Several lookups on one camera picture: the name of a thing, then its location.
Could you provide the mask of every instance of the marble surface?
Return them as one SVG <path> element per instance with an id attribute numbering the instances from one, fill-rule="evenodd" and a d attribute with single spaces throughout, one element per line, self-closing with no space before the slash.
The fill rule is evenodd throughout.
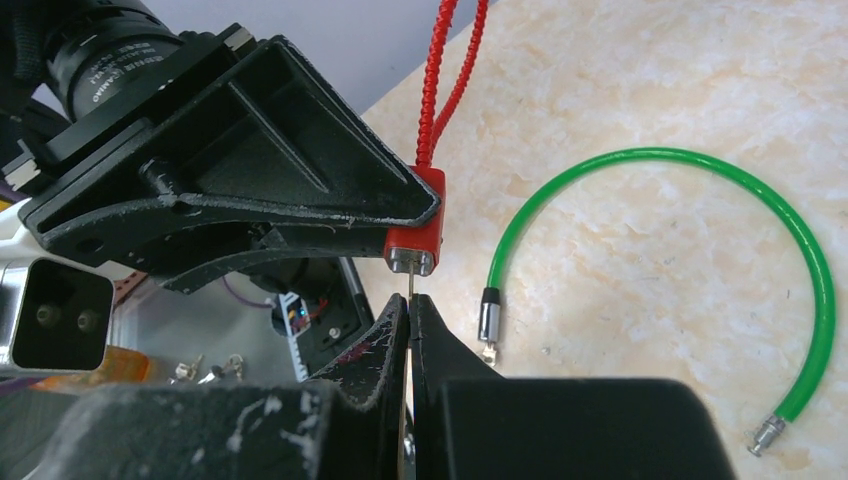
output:
<path id="1" fill-rule="evenodd" d="M 846 20 L 848 2 L 830 0 L 498 2 L 436 151 L 449 189 L 443 258 L 418 290 L 479 349 L 489 261 L 527 197 L 591 156 L 667 145 L 783 194 L 848 304 Z M 446 49 L 443 93 L 469 33 Z M 410 162 L 421 77 L 365 115 Z M 405 291 L 382 261 L 359 265 L 376 310 Z M 804 414 L 763 458 L 745 450 L 800 368 L 813 303 L 789 233 L 727 181 L 650 163 L 578 182 L 527 233 L 506 298 L 503 374 L 676 378 L 708 406 L 741 478 L 848 478 L 848 329 Z"/>

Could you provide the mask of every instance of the green cable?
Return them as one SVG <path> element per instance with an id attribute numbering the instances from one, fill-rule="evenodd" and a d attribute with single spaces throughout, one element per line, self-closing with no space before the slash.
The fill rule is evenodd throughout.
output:
<path id="1" fill-rule="evenodd" d="M 580 177 L 604 167 L 640 160 L 661 160 L 692 165 L 732 180 L 766 204 L 783 221 L 795 241 L 798 242 L 798 246 L 804 254 L 804 260 L 807 262 L 807 268 L 810 270 L 810 277 L 813 280 L 815 325 L 813 338 L 801 373 L 795 380 L 792 389 L 774 411 L 774 415 L 778 417 L 776 419 L 778 423 L 781 419 L 789 422 L 794 421 L 801 414 L 821 382 L 827 369 L 830 352 L 833 349 L 836 331 L 836 293 L 833 288 L 833 279 L 821 247 L 798 212 L 768 185 L 729 163 L 702 153 L 676 148 L 649 147 L 607 153 L 569 168 L 534 193 L 513 217 L 495 250 L 492 266 L 489 270 L 488 287 L 500 289 L 503 286 L 509 259 L 523 233 L 536 214 L 563 188 Z M 778 430 L 777 433 L 772 435 L 770 439 L 764 439 L 766 444 L 763 448 L 767 447 L 768 443 L 771 443 L 771 440 L 780 433 L 782 425 L 775 428 Z"/>

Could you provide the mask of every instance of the metal screw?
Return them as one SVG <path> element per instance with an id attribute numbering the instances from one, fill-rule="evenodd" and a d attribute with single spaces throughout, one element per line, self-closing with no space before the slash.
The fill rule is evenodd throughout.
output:
<path id="1" fill-rule="evenodd" d="M 224 367 L 224 369 L 227 368 L 232 368 L 232 370 L 236 372 L 236 378 L 239 382 L 244 380 L 244 358 L 242 358 L 241 355 L 230 355 L 230 358 L 227 360 L 227 365 Z"/>
<path id="2" fill-rule="evenodd" d="M 62 311 L 55 305 L 39 305 L 35 312 L 35 319 L 44 328 L 51 328 L 59 322 L 62 317 Z"/>
<path id="3" fill-rule="evenodd" d="M 209 367 L 209 373 L 206 374 L 205 377 L 201 378 L 197 381 L 198 385 L 203 385 L 205 383 L 215 383 L 221 381 L 222 378 L 226 375 L 224 372 L 224 368 L 219 365 L 212 365 Z"/>
<path id="4" fill-rule="evenodd" d="M 97 317 L 98 315 L 91 310 L 83 310 L 77 317 L 77 327 L 83 333 L 91 333 L 97 328 Z"/>

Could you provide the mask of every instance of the black metal mount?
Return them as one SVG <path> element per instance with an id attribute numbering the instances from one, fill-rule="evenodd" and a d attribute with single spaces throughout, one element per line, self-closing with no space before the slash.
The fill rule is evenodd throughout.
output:
<path id="1" fill-rule="evenodd" d="M 284 37 L 235 24 L 180 38 L 53 139 L 19 142 L 3 174 L 33 196 L 20 218 L 45 250 L 190 293 L 284 258 L 382 256 L 390 227 L 436 213 Z"/>

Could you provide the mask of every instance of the cable terminal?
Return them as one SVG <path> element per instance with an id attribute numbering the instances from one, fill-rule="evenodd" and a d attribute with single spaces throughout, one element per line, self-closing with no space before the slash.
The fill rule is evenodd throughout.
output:
<path id="1" fill-rule="evenodd" d="M 490 367 L 498 359 L 497 343 L 501 327 L 501 291 L 486 287 L 480 300 L 480 317 L 477 323 L 477 340 L 486 346 L 480 352 L 480 358 Z"/>
<path id="2" fill-rule="evenodd" d="M 383 257 L 394 273 L 429 276 L 439 264 L 444 226 L 445 172 L 427 166 L 413 166 L 412 171 L 442 199 L 439 211 L 426 225 L 417 228 L 392 228 L 386 236 Z"/>
<path id="3" fill-rule="evenodd" d="M 754 444 L 748 447 L 748 451 L 755 457 L 762 455 L 763 450 L 767 449 L 777 440 L 777 437 L 783 433 L 786 428 L 786 421 L 777 415 L 771 415 L 763 422 L 763 425 L 754 434 Z"/>

